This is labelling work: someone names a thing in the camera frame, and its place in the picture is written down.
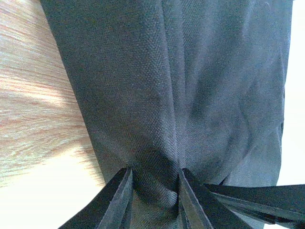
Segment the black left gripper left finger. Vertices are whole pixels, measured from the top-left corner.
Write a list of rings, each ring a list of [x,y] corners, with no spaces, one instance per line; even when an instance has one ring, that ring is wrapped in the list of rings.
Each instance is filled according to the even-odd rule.
[[[60,228],[129,229],[132,218],[132,185],[132,170],[120,169],[88,205]]]

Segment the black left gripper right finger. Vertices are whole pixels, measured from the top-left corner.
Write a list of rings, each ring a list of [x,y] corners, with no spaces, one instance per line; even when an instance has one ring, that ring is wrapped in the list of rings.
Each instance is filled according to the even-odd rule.
[[[183,229],[250,229],[186,169],[179,170],[179,218]]]

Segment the black backpack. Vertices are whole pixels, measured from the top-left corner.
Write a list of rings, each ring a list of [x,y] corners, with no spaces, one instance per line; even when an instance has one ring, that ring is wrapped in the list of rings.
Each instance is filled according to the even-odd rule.
[[[43,0],[106,182],[134,180],[131,228],[178,229],[178,171],[277,184],[291,0]]]

